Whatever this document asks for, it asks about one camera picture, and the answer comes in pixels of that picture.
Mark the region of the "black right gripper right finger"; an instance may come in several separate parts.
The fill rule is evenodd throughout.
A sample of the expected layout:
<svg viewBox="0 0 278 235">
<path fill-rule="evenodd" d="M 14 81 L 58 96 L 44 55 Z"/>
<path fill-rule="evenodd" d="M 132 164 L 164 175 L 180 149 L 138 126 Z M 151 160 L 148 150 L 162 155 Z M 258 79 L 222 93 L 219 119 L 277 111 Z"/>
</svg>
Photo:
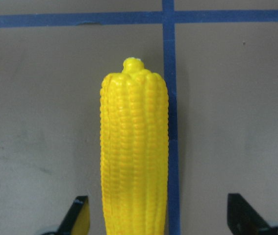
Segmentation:
<svg viewBox="0 0 278 235">
<path fill-rule="evenodd" d="M 272 227 L 239 193 L 227 196 L 227 225 L 233 235 L 273 235 Z"/>
</svg>

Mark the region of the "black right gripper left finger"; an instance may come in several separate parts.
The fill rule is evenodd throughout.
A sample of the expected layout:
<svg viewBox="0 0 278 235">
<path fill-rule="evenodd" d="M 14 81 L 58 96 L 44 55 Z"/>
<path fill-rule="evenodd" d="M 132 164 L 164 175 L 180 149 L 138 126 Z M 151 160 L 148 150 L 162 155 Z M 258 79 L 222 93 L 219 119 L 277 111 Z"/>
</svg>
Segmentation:
<svg viewBox="0 0 278 235">
<path fill-rule="evenodd" d="M 87 235 L 90 230 L 90 210 L 88 196 L 77 196 L 63 221 L 58 227 L 58 235 Z"/>
</svg>

